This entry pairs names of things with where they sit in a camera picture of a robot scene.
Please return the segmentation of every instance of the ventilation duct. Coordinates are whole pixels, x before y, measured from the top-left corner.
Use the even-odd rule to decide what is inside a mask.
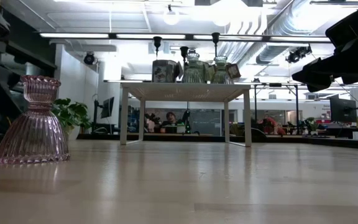
[[[330,7],[311,5],[310,0],[294,0],[265,34],[310,35],[332,16],[332,12],[326,12],[325,9],[328,10]],[[268,64],[289,47],[283,44],[254,43],[239,62],[239,66],[255,56],[258,64]]]

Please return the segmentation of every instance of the security camera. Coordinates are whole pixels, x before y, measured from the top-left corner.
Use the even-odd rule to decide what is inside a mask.
[[[96,63],[96,59],[94,57],[94,52],[87,52],[84,58],[84,63],[87,65],[94,65]]]

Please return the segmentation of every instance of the green leaves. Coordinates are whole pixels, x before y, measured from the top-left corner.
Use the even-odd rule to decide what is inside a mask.
[[[64,128],[81,126],[86,129],[91,127],[91,122],[87,116],[88,107],[84,103],[71,103],[71,99],[57,99],[53,103],[52,113],[59,119]]]

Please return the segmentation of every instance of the computer monitor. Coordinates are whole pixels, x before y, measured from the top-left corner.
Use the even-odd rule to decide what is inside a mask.
[[[343,100],[330,98],[331,121],[357,122],[356,102],[354,100]]]
[[[112,105],[114,103],[114,97],[103,101],[102,118],[108,118],[111,116]]]

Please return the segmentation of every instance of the ceiling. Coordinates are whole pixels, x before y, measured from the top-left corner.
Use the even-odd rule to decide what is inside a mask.
[[[222,0],[212,6],[195,6],[194,0],[182,1],[180,6],[177,2],[172,3],[172,10],[179,13],[178,22],[175,25],[168,25],[164,20],[164,12],[167,12],[167,4],[123,4],[123,3],[85,3],[85,2],[55,2],[54,0],[9,0],[2,1],[2,6],[17,17],[34,27],[40,32],[135,32],[135,33],[179,33],[179,34],[261,34],[265,31],[267,24],[290,2],[290,0],[276,0],[276,4],[264,6],[263,9],[256,7],[241,8],[236,12],[236,7],[225,9]],[[216,10],[208,13],[211,7]],[[314,10],[305,10],[303,13],[329,14],[324,22],[320,22],[312,35],[324,35],[325,30],[346,15],[354,12],[357,7],[343,6],[311,6]],[[224,22],[225,18],[236,17],[237,21],[226,26],[217,26]],[[300,22],[300,25],[310,25],[313,20],[309,19]],[[153,46],[150,41],[125,41],[125,40],[72,40],[61,42],[66,44],[67,50],[78,55],[84,55],[92,47],[100,46],[106,51],[117,51],[122,62],[122,73],[124,75],[148,74],[151,73],[151,64],[155,60]],[[214,47],[212,42],[186,42],[169,41],[164,42],[169,49],[160,52],[160,59],[181,60],[180,51],[171,50],[174,46],[186,45],[196,48],[201,55],[201,60],[212,60]],[[220,42],[218,51],[225,47],[226,43]],[[252,44],[238,50],[240,45],[235,45],[227,52],[229,58],[248,54]],[[259,77],[266,82],[287,82],[290,74],[301,70],[308,62],[315,57],[328,57],[332,55],[334,47],[331,44],[312,44],[313,55],[308,55],[296,64],[289,65],[285,61],[287,51],[284,51],[270,65],[255,65],[250,60],[242,65],[242,80],[251,81]],[[97,52],[96,55],[103,58],[108,52]]]

